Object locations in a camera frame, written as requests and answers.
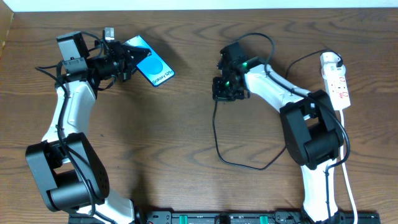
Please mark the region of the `blue screen Galaxy smartphone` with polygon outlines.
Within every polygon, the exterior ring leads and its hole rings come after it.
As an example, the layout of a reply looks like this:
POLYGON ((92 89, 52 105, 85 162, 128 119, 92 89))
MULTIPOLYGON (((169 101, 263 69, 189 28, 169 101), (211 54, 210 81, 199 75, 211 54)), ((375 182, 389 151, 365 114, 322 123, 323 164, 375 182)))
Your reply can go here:
POLYGON ((142 36, 137 35, 125 41, 123 44, 150 50, 151 54, 138 63, 137 68, 152 86, 158 87, 175 75, 175 71, 160 57, 160 55, 146 40, 144 40, 142 36))

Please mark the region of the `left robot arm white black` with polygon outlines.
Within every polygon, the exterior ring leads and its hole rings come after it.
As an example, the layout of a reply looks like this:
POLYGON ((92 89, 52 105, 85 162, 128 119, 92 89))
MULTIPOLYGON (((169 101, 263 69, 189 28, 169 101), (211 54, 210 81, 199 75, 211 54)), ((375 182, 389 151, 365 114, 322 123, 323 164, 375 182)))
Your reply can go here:
POLYGON ((55 66, 57 105, 41 142, 27 147, 25 158, 46 207, 68 213, 70 223, 146 223, 134 202, 120 196, 86 133, 100 83, 129 80, 154 54, 146 44, 95 40, 91 57, 81 33, 58 37, 62 60, 55 66))

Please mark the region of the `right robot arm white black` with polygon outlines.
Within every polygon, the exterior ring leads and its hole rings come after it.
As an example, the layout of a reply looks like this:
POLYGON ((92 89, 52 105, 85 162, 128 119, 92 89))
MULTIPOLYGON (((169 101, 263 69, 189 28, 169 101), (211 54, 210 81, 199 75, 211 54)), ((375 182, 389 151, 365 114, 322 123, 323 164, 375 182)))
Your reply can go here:
POLYGON ((212 85, 214 101, 243 100, 253 93, 270 104, 279 113, 285 148, 301 168, 306 219, 335 222, 338 207, 333 173, 346 162, 350 151, 338 158, 341 147, 349 146, 349 137, 329 94, 293 85, 259 57, 223 55, 218 69, 221 75, 212 85))

